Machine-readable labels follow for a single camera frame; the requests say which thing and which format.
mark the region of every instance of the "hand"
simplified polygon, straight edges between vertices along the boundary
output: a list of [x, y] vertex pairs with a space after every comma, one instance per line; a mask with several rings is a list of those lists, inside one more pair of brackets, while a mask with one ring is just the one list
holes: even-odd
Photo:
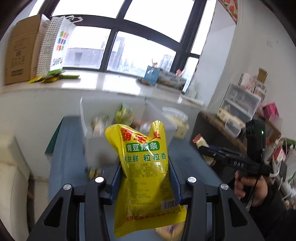
[[212, 163], [210, 164], [210, 166], [214, 166], [216, 164], [216, 160], [213, 160]]
[[[246, 186], [253, 187], [255, 186], [256, 180], [257, 179], [255, 177], [242, 177], [242, 179], [240, 179], [239, 171], [236, 171], [235, 183], [234, 183], [234, 194], [238, 197], [239, 200], [246, 195], [246, 193], [244, 192], [244, 186], [246, 185]], [[258, 179], [258, 182], [255, 187], [252, 207], [258, 207], [263, 203], [264, 199], [267, 196], [267, 191], [268, 191], [267, 183], [264, 177], [261, 176]]]

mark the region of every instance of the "blue table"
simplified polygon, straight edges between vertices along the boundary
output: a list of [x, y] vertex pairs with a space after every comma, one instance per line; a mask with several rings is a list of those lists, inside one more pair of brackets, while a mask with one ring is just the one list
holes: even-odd
[[[222, 181], [204, 162], [199, 153], [186, 140], [173, 139], [168, 147], [168, 154], [180, 165], [193, 167], [188, 176], [195, 176], [204, 184], [219, 186]], [[57, 135], [49, 176], [49, 201], [66, 183], [73, 186], [85, 185], [88, 182], [85, 171], [86, 162], [83, 155], [82, 127], [79, 116], [64, 117]], [[105, 206], [107, 226], [111, 241], [118, 240], [114, 235], [115, 206]], [[207, 206], [207, 234], [211, 234], [212, 212], [211, 205]], [[85, 240], [84, 233], [84, 204], [80, 208], [80, 241]], [[122, 241], [161, 241], [162, 238], [153, 230], [140, 230], [121, 237]]]

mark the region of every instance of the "white wall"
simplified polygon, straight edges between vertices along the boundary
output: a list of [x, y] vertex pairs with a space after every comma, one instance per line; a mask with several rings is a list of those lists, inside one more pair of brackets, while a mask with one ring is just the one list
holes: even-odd
[[[231, 50], [208, 108], [216, 112], [230, 82], [238, 83], [244, 72], [256, 75], [262, 67], [269, 72], [266, 100], [275, 101], [284, 119], [283, 135], [296, 138], [296, 47], [280, 21], [259, 0], [240, 0], [238, 4], [239, 19]], [[272, 41], [272, 47], [267, 46], [267, 40]]]
[[196, 99], [205, 106], [209, 104], [224, 70], [235, 26], [231, 16], [217, 2], [211, 29], [192, 79], [192, 84], [196, 84]]
[[9, 28], [6, 30], [5, 34], [3, 35], [2, 39], [0, 40], [0, 87], [4, 85], [4, 67], [5, 67], [5, 58], [6, 58], [6, 50], [7, 45], [12, 33], [14, 26], [17, 24], [18, 21], [27, 18], [33, 9], [37, 0], [33, 0], [11, 23]]

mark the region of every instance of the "clear plastic bin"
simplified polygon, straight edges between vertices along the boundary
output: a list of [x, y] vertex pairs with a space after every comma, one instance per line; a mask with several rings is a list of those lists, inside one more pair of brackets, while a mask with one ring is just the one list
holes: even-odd
[[225, 99], [238, 105], [242, 111], [245, 111], [251, 117], [254, 116], [261, 102], [259, 96], [235, 84], [230, 84]]
[[226, 99], [224, 99], [221, 108], [226, 110], [228, 113], [235, 115], [245, 123], [253, 118], [253, 116], [248, 115], [248, 113], [246, 113], [239, 105]]
[[234, 138], [237, 138], [241, 132], [241, 127], [237, 125], [232, 119], [228, 119], [225, 123], [225, 130]]
[[121, 108], [122, 103], [133, 109], [135, 122], [161, 121], [165, 126], [167, 145], [172, 140], [177, 126], [169, 121], [160, 109], [144, 98], [129, 96], [118, 96], [117, 98], [83, 97], [80, 100], [80, 115], [88, 167], [108, 166], [116, 161], [118, 154], [109, 144], [106, 136], [93, 136], [91, 121], [95, 116], [109, 115], [108, 124], [115, 123], [115, 114]]
[[171, 107], [163, 107], [163, 115], [173, 116], [183, 122], [188, 121], [188, 116], [184, 112]]

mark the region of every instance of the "cardboard box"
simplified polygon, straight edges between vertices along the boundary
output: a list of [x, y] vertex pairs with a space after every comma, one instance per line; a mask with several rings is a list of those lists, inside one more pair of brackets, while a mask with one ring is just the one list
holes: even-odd
[[186, 83], [185, 78], [177, 76], [176, 74], [163, 69], [159, 69], [159, 71], [157, 83], [167, 85], [178, 90], [183, 90]]
[[259, 80], [262, 83], [265, 83], [267, 75], [268, 75], [268, 73], [266, 70], [259, 68], [257, 80]]
[[154, 86], [157, 82], [158, 76], [159, 76], [159, 69], [148, 66], [144, 76], [144, 80], [150, 82], [150, 84]]
[[39, 51], [49, 23], [45, 15], [38, 14], [16, 24], [6, 53], [6, 85], [36, 77]]

